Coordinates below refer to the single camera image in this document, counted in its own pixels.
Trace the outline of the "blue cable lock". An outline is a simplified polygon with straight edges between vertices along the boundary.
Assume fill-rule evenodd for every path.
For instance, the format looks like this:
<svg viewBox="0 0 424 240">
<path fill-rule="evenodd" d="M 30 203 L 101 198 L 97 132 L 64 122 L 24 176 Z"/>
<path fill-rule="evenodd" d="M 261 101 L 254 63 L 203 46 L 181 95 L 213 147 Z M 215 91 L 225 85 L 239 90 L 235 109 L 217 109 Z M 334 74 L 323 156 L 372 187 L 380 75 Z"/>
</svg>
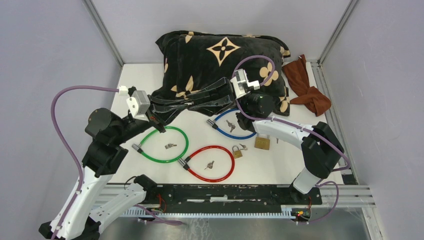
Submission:
<svg viewBox="0 0 424 240">
<path fill-rule="evenodd" d="M 238 109 L 236 109 L 236 108 L 233 108 L 233 109 L 229 109 L 229 110 L 226 110 L 226 111 L 224 111 L 223 113 L 220 113 L 218 116 L 216 116 L 213 120 L 211 120 L 211 119 L 208 119 L 207 121 L 206 121 L 206 123 L 209 125 L 209 126 L 211 126 L 214 130 L 216 130 L 216 131 L 218 131 L 220 134 L 222 134 L 222 135 L 224 135 L 225 137 L 228 137 L 228 138 L 230 138 L 230 139 L 234 139 L 234 140 L 247 140 L 247 139 L 250 139 L 250 138 L 253 138 L 253 137 L 255 137 L 256 136 L 256 134 L 255 133 L 252 133 L 252 134 L 249 134 L 249 135 L 246 135 L 246 136 L 236 136 L 236 135 L 232 135 L 232 134 L 230 134 L 230 133 L 227 133 L 227 132 L 225 132 L 225 131 L 223 131 L 217 124 L 216 124 L 216 121 L 218 121 L 219 119 L 221 119 L 222 117 L 224 117 L 225 115 L 227 115 L 227 114 L 229 114 L 229 113 L 231 113 L 231 112 L 235 112 L 235 111 L 237 111 Z"/>
</svg>

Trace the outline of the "small silver keys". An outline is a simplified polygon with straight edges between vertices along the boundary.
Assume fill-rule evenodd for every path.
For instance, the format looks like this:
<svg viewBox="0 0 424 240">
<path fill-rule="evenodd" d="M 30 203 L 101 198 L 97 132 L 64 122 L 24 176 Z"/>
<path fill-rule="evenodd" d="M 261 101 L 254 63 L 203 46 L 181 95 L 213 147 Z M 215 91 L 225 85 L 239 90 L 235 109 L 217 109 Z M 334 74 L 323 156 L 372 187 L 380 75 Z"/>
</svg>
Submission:
<svg viewBox="0 0 424 240">
<path fill-rule="evenodd" d="M 176 147 L 176 146 L 177 146 L 177 144 L 168 143 L 168 144 L 166 144 L 164 147 L 165 147 L 166 149 L 169 149 L 169 148 Z"/>
</svg>

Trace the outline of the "green cable lock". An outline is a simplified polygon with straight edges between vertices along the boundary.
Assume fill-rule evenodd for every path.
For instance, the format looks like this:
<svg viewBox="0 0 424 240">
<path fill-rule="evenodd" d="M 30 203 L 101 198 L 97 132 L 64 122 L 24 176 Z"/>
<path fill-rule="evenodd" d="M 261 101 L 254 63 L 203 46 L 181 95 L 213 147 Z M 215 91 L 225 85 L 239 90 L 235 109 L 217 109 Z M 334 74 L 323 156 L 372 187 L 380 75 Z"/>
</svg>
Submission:
<svg viewBox="0 0 424 240">
<path fill-rule="evenodd" d="M 158 137 L 160 132 L 158 130 L 152 130 L 138 143 L 133 143 L 131 145 L 132 149 L 154 163 L 169 164 L 176 162 L 187 153 L 190 145 L 189 137 L 184 130 L 176 126 L 166 126 L 165 130 L 171 131 L 171 134 L 165 134 L 165 136 L 170 137 L 170 140 L 167 140 L 163 145 L 159 144 L 159 148 L 147 150 L 147 147 L 153 146 L 154 140 L 160 139 Z M 177 146 L 166 149 L 165 145 L 170 143 Z"/>
</svg>

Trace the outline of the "small brass padlock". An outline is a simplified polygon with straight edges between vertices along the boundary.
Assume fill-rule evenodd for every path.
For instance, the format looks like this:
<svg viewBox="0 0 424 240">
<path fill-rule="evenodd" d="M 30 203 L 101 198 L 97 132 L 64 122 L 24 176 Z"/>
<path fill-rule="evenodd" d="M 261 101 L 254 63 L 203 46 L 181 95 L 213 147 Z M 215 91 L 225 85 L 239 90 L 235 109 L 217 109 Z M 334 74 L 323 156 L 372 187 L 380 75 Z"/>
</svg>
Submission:
<svg viewBox="0 0 424 240">
<path fill-rule="evenodd" d="M 232 155 L 235 159 L 239 159 L 243 157 L 242 151 L 240 150 L 240 148 L 237 145 L 234 145 L 232 147 Z"/>
</svg>

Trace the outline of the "large brass padlock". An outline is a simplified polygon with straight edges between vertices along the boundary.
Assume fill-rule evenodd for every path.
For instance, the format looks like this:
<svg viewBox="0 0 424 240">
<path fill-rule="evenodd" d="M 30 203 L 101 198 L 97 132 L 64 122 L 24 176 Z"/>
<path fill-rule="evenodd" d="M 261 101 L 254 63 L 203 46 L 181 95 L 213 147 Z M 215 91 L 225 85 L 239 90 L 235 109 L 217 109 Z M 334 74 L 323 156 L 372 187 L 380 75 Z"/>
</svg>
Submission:
<svg viewBox="0 0 424 240">
<path fill-rule="evenodd" d="M 271 146 L 270 136 L 267 134 L 257 133 L 255 136 L 254 147 L 256 149 L 268 151 Z"/>
</svg>

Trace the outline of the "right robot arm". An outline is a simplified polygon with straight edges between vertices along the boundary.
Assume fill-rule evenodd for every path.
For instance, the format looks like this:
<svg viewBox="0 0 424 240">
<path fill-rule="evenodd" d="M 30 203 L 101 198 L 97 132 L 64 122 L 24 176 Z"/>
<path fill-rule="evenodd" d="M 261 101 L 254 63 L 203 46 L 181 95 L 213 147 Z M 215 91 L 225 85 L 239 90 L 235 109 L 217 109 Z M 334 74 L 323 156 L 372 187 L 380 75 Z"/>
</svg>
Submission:
<svg viewBox="0 0 424 240">
<path fill-rule="evenodd" d="M 332 172 L 350 167 L 344 148 L 328 124 L 302 124 L 273 114 L 263 118 L 254 117 L 244 112 L 239 100 L 234 102 L 240 111 L 236 114 L 238 124 L 244 130 L 281 139 L 302 151 L 304 168 L 288 191 L 293 203 L 302 204 L 322 179 Z"/>
</svg>

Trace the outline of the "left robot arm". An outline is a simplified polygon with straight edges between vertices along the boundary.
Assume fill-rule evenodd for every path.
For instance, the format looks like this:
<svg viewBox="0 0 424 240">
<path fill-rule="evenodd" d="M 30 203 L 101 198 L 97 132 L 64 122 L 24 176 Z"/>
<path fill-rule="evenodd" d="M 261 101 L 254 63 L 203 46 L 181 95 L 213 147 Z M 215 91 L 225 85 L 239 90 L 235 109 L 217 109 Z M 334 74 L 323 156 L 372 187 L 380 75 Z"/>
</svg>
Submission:
<svg viewBox="0 0 424 240">
<path fill-rule="evenodd" d="M 148 100 L 148 109 L 142 110 L 141 101 L 129 98 L 126 117 L 119 117 L 106 108 L 94 110 L 89 116 L 85 132 L 92 141 L 78 162 L 75 186 L 57 216 L 41 224 L 39 232 L 49 240 L 97 240 L 105 229 L 128 209 L 158 199 L 158 185 L 142 174 L 125 190 L 100 207 L 95 202 L 102 190 L 118 171 L 128 154 L 122 144 L 133 137 L 155 128 L 165 131 L 177 115 L 188 108 L 178 100 Z"/>
</svg>

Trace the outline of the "blue lock keys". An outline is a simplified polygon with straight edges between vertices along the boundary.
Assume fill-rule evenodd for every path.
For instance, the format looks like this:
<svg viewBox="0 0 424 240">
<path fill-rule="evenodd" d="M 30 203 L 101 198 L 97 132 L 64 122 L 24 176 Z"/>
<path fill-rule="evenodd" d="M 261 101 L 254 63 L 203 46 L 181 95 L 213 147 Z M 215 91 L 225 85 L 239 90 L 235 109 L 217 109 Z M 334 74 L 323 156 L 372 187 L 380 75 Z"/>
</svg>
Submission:
<svg viewBox="0 0 424 240">
<path fill-rule="evenodd" d="M 227 123 L 228 127 L 230 128 L 230 133 L 232 133 L 234 131 L 234 129 L 236 128 L 235 124 L 230 122 L 229 120 L 225 120 L 225 122 Z"/>
</svg>

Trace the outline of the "red lock keys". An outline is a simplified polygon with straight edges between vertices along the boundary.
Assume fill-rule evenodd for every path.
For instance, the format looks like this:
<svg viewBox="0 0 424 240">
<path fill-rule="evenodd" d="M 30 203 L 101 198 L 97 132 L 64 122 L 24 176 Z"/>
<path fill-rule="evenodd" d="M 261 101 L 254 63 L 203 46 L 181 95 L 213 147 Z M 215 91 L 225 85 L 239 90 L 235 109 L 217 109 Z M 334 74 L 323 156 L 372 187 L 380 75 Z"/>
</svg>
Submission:
<svg viewBox="0 0 424 240">
<path fill-rule="evenodd" d="M 214 161 L 209 162 L 204 169 L 212 169 L 214 167 L 214 163 Z"/>
</svg>

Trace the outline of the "black floral pillow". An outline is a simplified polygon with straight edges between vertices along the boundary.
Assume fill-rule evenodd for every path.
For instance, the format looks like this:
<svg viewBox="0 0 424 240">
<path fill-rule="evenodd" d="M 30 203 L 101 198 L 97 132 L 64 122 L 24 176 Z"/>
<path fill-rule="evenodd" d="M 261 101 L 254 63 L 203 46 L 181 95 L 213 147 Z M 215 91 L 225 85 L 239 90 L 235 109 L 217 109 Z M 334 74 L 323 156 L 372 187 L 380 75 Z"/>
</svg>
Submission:
<svg viewBox="0 0 424 240">
<path fill-rule="evenodd" d="M 162 35 L 155 43 L 163 54 L 164 76 L 162 87 L 152 96 L 187 99 L 223 77 L 231 79 L 235 69 L 243 69 L 250 82 L 261 84 L 258 93 L 273 97 L 274 113 L 290 115 L 282 66 L 291 53 L 281 39 L 180 30 Z"/>
</svg>

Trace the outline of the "small padlock keys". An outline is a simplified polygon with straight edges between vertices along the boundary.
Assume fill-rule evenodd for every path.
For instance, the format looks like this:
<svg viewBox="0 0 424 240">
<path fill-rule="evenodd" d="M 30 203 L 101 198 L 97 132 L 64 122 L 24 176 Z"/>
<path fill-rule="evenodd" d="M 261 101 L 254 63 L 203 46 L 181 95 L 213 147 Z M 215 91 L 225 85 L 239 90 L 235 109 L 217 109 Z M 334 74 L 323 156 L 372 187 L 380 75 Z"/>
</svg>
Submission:
<svg viewBox="0 0 424 240">
<path fill-rule="evenodd" d="M 241 143 L 239 145 L 240 145 L 240 150 L 241 151 L 247 151 L 248 150 L 248 147 L 246 145 L 241 144 Z"/>
</svg>

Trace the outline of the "brown cloth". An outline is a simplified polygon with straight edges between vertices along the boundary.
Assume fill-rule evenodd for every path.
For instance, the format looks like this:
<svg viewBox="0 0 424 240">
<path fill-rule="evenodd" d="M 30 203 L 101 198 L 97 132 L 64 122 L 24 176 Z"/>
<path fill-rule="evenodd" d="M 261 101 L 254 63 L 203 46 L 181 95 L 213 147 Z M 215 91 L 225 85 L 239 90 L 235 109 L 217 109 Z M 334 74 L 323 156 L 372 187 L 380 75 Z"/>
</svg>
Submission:
<svg viewBox="0 0 424 240">
<path fill-rule="evenodd" d="M 306 63 L 306 57 L 302 54 L 297 60 L 284 65 L 282 70 L 290 88 L 297 95 L 290 100 L 290 103 L 304 105 L 316 117 L 319 117 L 331 108 L 332 102 L 317 87 L 310 84 Z"/>
</svg>

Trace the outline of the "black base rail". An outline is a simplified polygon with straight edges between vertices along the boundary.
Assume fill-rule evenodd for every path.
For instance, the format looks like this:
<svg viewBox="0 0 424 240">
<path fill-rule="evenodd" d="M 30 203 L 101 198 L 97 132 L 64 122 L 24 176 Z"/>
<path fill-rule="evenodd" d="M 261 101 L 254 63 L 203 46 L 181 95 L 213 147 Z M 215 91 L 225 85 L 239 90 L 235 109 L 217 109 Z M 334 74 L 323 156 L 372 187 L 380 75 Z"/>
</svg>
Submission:
<svg viewBox="0 0 424 240">
<path fill-rule="evenodd" d="M 303 194 L 291 185 L 278 184 L 162 184 L 149 190 L 142 201 L 168 214 L 277 214 L 282 206 L 322 203 L 317 187 Z"/>
</svg>

